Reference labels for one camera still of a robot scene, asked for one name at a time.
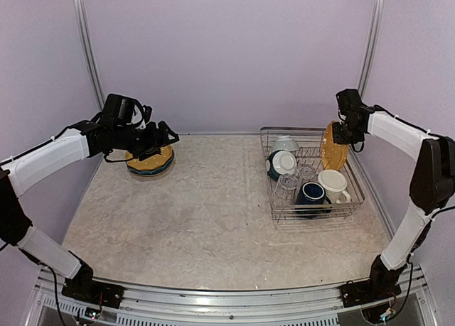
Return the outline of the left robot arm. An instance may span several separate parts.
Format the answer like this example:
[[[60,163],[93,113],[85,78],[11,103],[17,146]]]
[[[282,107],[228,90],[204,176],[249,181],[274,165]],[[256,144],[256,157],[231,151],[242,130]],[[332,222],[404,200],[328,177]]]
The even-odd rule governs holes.
[[[23,211],[22,197],[67,167],[99,154],[108,157],[114,150],[124,150],[144,160],[178,140],[179,135],[164,121],[149,122],[139,129],[83,120],[25,153],[7,158],[1,162],[1,240],[35,264],[60,274],[65,279],[64,295],[98,299],[105,285],[94,279],[89,264],[34,225]]]

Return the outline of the yellow polka dot plate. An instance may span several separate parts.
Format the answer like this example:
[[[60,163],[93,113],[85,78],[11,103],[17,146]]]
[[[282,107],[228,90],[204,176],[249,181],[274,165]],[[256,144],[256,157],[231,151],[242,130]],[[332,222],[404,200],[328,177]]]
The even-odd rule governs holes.
[[[333,139],[332,121],[325,129],[321,142],[321,160],[324,170],[340,170],[346,163],[349,147],[344,144],[337,144]]]
[[[172,146],[164,146],[161,148],[160,153],[150,156],[142,161],[137,158],[131,160],[132,154],[129,152],[125,153],[127,165],[138,171],[153,171],[165,167],[173,162],[174,156],[175,153]]]

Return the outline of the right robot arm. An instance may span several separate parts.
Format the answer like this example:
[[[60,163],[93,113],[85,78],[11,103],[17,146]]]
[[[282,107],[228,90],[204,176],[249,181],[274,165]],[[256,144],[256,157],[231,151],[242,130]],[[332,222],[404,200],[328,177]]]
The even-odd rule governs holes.
[[[335,143],[354,145],[369,134],[415,161],[408,208],[394,237],[373,261],[367,280],[341,286],[350,300],[379,300],[400,294],[398,278],[426,239],[433,219],[450,210],[447,203],[454,195],[454,140],[415,126],[378,105],[350,104],[340,108],[338,115],[340,121],[333,125]]]

